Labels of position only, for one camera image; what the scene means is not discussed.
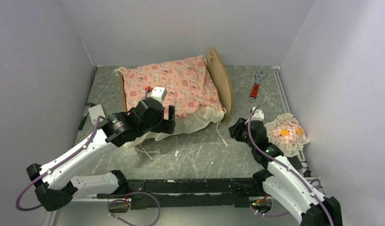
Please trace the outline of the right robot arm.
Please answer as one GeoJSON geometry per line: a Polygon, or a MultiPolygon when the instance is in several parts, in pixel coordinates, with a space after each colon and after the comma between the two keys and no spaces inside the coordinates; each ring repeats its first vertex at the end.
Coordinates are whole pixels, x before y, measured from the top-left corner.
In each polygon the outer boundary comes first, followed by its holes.
{"type": "Polygon", "coordinates": [[[292,114],[279,115],[269,123],[256,116],[239,118],[228,130],[231,138],[250,147],[263,167],[253,175],[254,193],[276,199],[301,226],[343,225],[339,201],[326,197],[293,166],[292,158],[309,139],[292,114]]]}

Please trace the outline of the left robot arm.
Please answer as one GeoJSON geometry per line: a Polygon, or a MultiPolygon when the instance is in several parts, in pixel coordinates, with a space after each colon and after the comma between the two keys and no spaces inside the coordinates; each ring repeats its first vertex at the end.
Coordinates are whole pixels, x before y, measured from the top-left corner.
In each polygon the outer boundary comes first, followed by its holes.
{"type": "Polygon", "coordinates": [[[129,191],[129,183],[121,170],[98,176],[78,176],[89,162],[135,141],[148,132],[173,134],[176,126],[175,106],[168,106],[168,118],[161,101],[148,97],[127,112],[99,116],[88,137],[57,159],[44,165],[32,164],[26,171],[35,186],[40,206],[58,210],[72,199],[93,194],[121,198],[129,191]]]}

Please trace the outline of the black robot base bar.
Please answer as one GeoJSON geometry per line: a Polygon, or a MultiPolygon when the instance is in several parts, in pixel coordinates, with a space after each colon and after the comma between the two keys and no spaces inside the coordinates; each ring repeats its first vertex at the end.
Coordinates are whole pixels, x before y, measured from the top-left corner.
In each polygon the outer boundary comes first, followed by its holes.
{"type": "Polygon", "coordinates": [[[132,210],[169,207],[234,206],[247,208],[263,199],[253,178],[210,179],[134,179],[128,190],[117,194],[98,194],[98,200],[128,198],[132,210]]]}

